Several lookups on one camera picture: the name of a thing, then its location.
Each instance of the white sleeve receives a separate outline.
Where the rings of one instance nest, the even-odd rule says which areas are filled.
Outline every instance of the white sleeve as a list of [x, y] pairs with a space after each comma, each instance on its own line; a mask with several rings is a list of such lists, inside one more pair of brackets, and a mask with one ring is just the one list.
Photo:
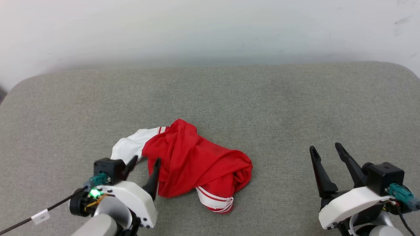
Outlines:
[[129, 163], [135, 155], [142, 157], [142, 150], [146, 142], [156, 134], [163, 133], [166, 127], [157, 127], [151, 129], [139, 129], [133, 135], [120, 139], [112, 148], [111, 159], [122, 159], [124, 163]]

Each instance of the red stripe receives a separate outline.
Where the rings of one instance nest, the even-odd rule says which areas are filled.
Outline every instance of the red stripe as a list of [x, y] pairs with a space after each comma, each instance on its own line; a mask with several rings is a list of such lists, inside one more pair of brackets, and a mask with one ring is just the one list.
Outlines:
[[217, 198], [214, 198], [214, 197], [210, 197], [209, 195], [207, 195], [205, 192], [203, 192], [200, 188], [197, 188], [198, 190], [200, 190], [200, 192], [202, 192], [206, 197], [208, 197], [208, 198], [210, 198], [210, 199], [213, 199], [213, 200], [216, 200], [216, 201], [219, 201], [219, 202], [226, 202], [226, 201], [224, 201], [224, 200], [220, 200], [220, 199], [217, 199]]

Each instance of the white wall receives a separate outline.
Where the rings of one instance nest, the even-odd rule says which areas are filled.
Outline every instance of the white wall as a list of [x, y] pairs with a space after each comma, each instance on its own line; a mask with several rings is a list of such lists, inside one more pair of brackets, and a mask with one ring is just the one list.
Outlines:
[[379, 60], [420, 75], [418, 0], [0, 0], [0, 85], [79, 68]]

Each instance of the gray cushion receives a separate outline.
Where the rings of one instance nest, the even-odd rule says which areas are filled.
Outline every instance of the gray cushion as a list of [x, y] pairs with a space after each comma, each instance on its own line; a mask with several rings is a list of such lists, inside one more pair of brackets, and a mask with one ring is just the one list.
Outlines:
[[[339, 235], [318, 222], [309, 147], [341, 190], [353, 184], [334, 142], [360, 165], [389, 161], [404, 169], [404, 183], [420, 196], [419, 91], [411, 71], [380, 62], [36, 76], [0, 105], [0, 228], [71, 194], [121, 137], [182, 118], [210, 141], [245, 152], [252, 180], [226, 215], [201, 205], [195, 191], [158, 197], [157, 226], [140, 235]], [[129, 180], [142, 185], [146, 178], [142, 162]], [[50, 220], [9, 235], [71, 235], [87, 220], [67, 204], [50, 213]], [[418, 213], [405, 217], [420, 234]], [[392, 220], [408, 235], [398, 217]]]

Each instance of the green led light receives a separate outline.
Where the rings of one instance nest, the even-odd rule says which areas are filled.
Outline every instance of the green led light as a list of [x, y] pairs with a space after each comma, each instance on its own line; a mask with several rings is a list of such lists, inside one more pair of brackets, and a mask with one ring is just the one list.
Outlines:
[[98, 196], [102, 195], [102, 192], [97, 189], [92, 189], [89, 194], [94, 198], [98, 198]]

